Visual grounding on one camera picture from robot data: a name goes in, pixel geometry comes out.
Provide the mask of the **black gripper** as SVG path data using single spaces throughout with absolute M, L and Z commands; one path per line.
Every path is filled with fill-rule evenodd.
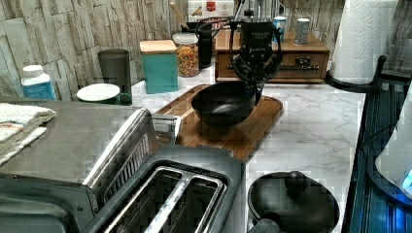
M 239 51 L 233 52 L 234 33 L 241 25 Z M 271 21 L 230 24 L 229 56 L 235 74 L 250 83 L 249 92 L 258 104 L 264 84 L 278 73 L 283 60 L 281 33 Z

